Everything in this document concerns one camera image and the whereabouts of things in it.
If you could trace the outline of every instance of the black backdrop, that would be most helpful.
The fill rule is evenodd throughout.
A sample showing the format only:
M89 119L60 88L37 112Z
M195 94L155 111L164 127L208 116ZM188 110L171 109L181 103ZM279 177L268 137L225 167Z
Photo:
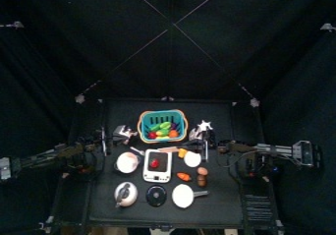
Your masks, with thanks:
M1 156L67 141L83 91L87 100L256 97L268 143L307 139L324 151L317 173L285 165L283 220L335 233L336 38L320 30L335 8L336 0L0 0L0 24L25 26L0 28ZM35 174L1 187L4 228L45 220L53 181Z

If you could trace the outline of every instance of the small toy food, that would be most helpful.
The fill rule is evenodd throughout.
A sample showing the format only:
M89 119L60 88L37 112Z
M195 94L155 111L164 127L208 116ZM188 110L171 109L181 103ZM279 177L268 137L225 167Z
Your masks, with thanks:
M153 126L151 126L149 131L151 132L156 132L159 129L160 129L160 123L156 124L156 125L153 125Z
M165 121L164 123L160 124L160 129L171 129L171 122Z
M157 137L165 137L169 134L169 129L160 129L159 131L156 131L156 136Z
M155 132L149 132L148 135L147 135L147 137L148 137L149 139L156 139L157 135L156 135Z
M205 187L207 186L207 183L208 183L208 179L207 179L207 176L208 176L208 170L204 168L204 167L200 167L197 169L197 173L199 173L199 176L197 176L197 184L200 187Z
M188 151L187 151L185 149L179 148L179 157L180 157L180 158L184 158L187 152L188 152Z
M149 162L149 166L151 166L152 168L157 168L159 165L160 165L159 160L157 160L157 159L152 159L151 162Z
M187 174L187 173L183 173L183 172L177 173L177 177L179 177L181 180L184 180L185 182L192 181L192 177L191 177L191 175Z
M197 173L199 173L200 175L207 176L207 175L208 175L208 170L207 170L204 167L200 167L200 168L197 169Z
M179 137L179 132L173 129L169 131L169 138L176 138Z
M176 123L165 121L163 123L157 123L148 127L149 133L147 134L147 137L149 139L169 139L169 138L177 138L180 136L176 128Z
M207 176L205 175L199 175L197 176L197 184L199 184L200 187L207 186Z

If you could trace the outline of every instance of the red object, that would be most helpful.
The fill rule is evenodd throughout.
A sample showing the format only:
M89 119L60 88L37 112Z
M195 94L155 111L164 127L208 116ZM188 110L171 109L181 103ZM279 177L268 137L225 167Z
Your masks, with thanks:
M159 165L160 165L159 160L157 160L157 159L152 159L151 162L149 162L149 166L151 166L152 168L157 168Z
M149 139L156 139L157 135L156 135L155 132L149 132L147 137L148 137Z

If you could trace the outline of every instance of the teal basket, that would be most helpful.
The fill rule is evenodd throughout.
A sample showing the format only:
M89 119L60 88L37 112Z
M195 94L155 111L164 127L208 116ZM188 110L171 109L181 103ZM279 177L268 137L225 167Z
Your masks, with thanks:
M152 126L161 124L164 122L173 122L176 124L176 131L179 136L175 138L165 139L149 139L148 133ZM137 131L140 134L141 140L147 144L167 143L167 142L179 142L187 136L188 130L188 121L181 110L167 110L167 111L145 111L141 113L137 122Z

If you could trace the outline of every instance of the white cup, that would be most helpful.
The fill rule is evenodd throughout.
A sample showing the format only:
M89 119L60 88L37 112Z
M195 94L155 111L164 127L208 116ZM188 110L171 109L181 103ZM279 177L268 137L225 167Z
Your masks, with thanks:
M136 169L139 163L140 157L132 152L124 152L115 163L115 167L123 173L131 173Z

